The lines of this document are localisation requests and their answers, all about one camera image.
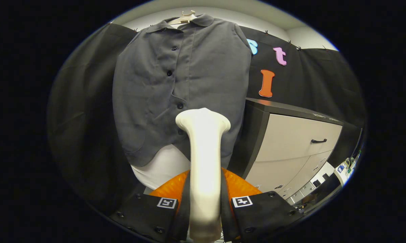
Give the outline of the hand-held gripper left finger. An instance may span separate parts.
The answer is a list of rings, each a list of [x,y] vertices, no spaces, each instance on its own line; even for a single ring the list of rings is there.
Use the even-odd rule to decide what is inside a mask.
[[[190,215],[190,171],[180,173],[152,193],[129,197],[110,219],[154,243],[187,238]]]

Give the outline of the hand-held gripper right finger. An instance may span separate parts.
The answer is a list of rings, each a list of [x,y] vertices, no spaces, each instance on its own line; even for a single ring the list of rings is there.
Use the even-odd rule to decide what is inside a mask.
[[[302,219],[299,209],[274,191],[261,192],[221,169],[221,224],[226,242],[272,243]]]

